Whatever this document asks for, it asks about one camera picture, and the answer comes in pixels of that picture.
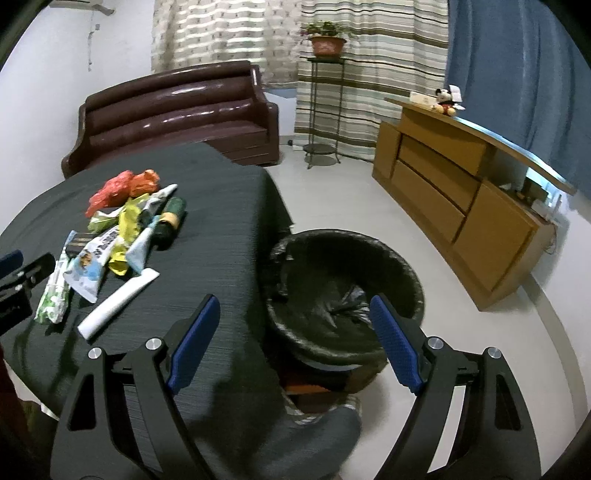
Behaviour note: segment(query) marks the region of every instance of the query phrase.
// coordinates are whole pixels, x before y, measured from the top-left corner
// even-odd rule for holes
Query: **wooden cabinet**
[[[413,138],[402,139],[400,160],[437,186],[462,212],[467,212],[479,182],[460,167]]]
[[[551,223],[487,179],[503,168],[495,164],[495,153],[545,170],[478,125],[394,103],[403,107],[402,120],[396,127],[382,123],[372,175],[483,310],[519,287],[554,235]],[[562,190],[571,189],[545,175]]]
[[[400,132],[388,122],[379,126],[378,143],[375,149],[374,168],[385,178],[392,176],[394,161],[398,157]]]
[[[412,110],[402,111],[398,130],[477,177],[486,170],[494,151],[484,140]]]
[[[492,291],[525,248],[535,223],[506,194],[483,183],[453,249]]]
[[[464,215],[447,198],[402,162],[394,167],[392,184],[416,205],[445,240],[454,239]]]

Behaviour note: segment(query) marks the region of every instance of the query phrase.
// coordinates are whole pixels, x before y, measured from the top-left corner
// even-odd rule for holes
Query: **white floor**
[[[282,163],[268,167],[299,232],[342,228],[379,239],[416,271],[425,292],[423,330],[458,350],[482,353],[496,346],[521,387],[538,439],[545,471],[575,434],[566,377],[552,341],[522,289],[489,312],[479,312],[466,290],[417,225],[371,177],[368,163],[306,170],[304,154],[282,146]],[[444,436],[431,469],[445,465],[462,408],[456,388]],[[360,393],[363,432],[344,464],[343,480],[368,480],[389,454],[412,408],[414,395],[399,385],[391,368]]]

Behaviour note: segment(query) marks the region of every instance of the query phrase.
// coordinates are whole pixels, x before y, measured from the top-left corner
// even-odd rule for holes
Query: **wooden countertop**
[[[464,120],[463,118],[450,117],[447,115],[436,113],[431,109],[423,107],[416,103],[406,102],[404,100],[398,100],[395,98],[388,97],[386,97],[385,100],[390,103],[396,103],[397,105],[400,105],[403,108],[409,108],[416,112],[423,113],[424,115],[436,118],[442,122],[457,127],[460,130],[464,130],[464,132],[468,132],[490,143],[494,147],[511,155],[517,161],[525,164],[532,170],[536,171],[556,188],[562,190],[565,193],[568,193],[569,195],[574,195],[577,191],[577,189],[574,186],[572,186],[569,182],[567,182],[567,180],[564,177],[559,175],[558,172],[556,172],[553,168],[545,164],[542,160],[540,160],[539,157],[534,155],[532,152],[527,151],[525,148],[521,148],[519,145],[516,145],[513,142],[508,141],[506,138],[494,133],[491,130],[488,130],[487,128],[481,127],[480,125],[474,124],[468,120]]]

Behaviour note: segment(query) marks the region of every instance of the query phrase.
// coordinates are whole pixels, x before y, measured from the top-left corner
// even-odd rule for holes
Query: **orange plastic bag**
[[[101,208],[122,206],[129,198],[129,185],[133,178],[134,173],[131,170],[125,170],[107,180],[103,187],[90,197],[86,217],[92,217]]]
[[[160,177],[154,170],[144,170],[129,182],[129,196],[136,198],[144,193],[154,193],[160,189],[159,181]]]

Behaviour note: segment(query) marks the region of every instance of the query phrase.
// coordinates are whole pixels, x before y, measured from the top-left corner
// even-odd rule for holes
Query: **blue gripper pad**
[[[17,268],[22,267],[22,261],[22,252],[20,250],[15,250],[0,258],[0,278],[4,278]]]
[[[398,382],[412,393],[418,393],[425,382],[419,374],[417,352],[404,335],[393,312],[378,295],[369,304],[369,318]]]
[[[166,385],[174,395],[191,383],[219,323],[220,303],[212,296],[172,355]]]

